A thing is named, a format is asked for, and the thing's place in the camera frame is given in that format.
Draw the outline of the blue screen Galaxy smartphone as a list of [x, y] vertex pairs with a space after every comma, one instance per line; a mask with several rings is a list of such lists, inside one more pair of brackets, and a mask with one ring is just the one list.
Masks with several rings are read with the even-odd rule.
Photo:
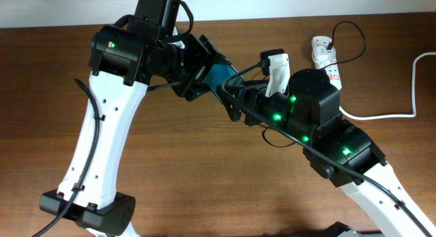
[[236, 69], [231, 65], [214, 64], [204, 78], [204, 83], [223, 105], [225, 105], [227, 100], [221, 96], [221, 84], [227, 78], [237, 75], [237, 73]]

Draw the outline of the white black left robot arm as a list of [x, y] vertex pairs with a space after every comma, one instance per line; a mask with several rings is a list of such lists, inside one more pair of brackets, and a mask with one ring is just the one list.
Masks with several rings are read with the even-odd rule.
[[99, 30], [91, 41], [88, 97], [74, 156], [56, 189], [40, 198], [41, 210], [68, 219], [96, 236], [135, 236], [136, 200], [116, 188], [123, 148], [134, 114], [159, 76], [188, 101], [208, 92], [206, 75], [219, 56], [204, 37], [179, 31], [182, 0], [138, 0], [134, 14]]

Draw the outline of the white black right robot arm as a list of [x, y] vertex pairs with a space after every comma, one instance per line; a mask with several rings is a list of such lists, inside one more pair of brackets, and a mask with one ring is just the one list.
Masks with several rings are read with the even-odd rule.
[[385, 154], [363, 130], [343, 118], [340, 92], [325, 71], [294, 73], [286, 94], [266, 97], [266, 81], [219, 86], [230, 112], [248, 126], [265, 123], [299, 144], [310, 166], [351, 198], [385, 236], [434, 236], [435, 225], [408, 195]]

